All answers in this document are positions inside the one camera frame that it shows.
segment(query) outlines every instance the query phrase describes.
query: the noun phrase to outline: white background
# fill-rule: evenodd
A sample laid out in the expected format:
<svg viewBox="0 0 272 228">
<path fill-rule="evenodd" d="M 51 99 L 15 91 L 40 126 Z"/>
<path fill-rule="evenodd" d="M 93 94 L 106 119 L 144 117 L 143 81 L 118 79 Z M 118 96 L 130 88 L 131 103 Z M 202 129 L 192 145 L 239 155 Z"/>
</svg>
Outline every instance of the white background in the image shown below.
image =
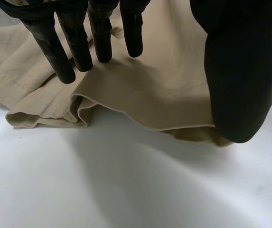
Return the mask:
<svg viewBox="0 0 272 228">
<path fill-rule="evenodd" d="M 106 109 L 13 130 L 0 105 L 0 228 L 272 228 L 272 109 L 248 143 L 177 142 Z"/>
</svg>

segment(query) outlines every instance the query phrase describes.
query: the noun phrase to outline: wrinkled cloth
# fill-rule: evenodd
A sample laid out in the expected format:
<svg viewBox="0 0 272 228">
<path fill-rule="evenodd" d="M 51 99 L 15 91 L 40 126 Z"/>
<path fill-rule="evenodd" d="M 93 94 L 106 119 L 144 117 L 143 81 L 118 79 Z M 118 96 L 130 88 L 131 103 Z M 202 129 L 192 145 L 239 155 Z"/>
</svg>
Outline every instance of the wrinkled cloth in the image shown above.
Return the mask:
<svg viewBox="0 0 272 228">
<path fill-rule="evenodd" d="M 0 103 L 10 109 L 8 123 L 23 128 L 38 124 L 86 127 L 92 109 L 102 105 L 180 140 L 228 145 L 212 121 L 204 70 L 207 34 L 192 15 L 189 2 L 152 0 L 143 21 L 143 54 L 132 59 L 120 11 L 113 12 L 113 58 L 103 64 L 96 58 L 86 17 L 94 67 L 86 73 L 75 68 L 76 81 L 69 85 L 56 77 L 22 24 L 0 27 Z M 57 20 L 56 31 L 72 58 Z"/>
</svg>

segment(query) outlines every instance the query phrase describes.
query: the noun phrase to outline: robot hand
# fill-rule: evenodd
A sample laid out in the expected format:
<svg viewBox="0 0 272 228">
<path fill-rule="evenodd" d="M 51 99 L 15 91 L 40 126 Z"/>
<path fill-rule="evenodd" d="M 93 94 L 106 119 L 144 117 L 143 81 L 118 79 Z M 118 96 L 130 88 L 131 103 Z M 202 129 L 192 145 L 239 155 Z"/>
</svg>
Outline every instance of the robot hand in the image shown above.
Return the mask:
<svg viewBox="0 0 272 228">
<path fill-rule="evenodd" d="M 131 57 L 142 54 L 142 12 L 150 0 L 120 0 L 124 37 Z M 54 12 L 81 72 L 93 67 L 83 22 L 88 12 L 94 47 L 101 62 L 112 58 L 110 15 L 119 0 L 0 0 L 0 8 L 20 19 L 32 33 L 59 79 L 69 84 L 75 73 L 55 31 Z"/>
</svg>

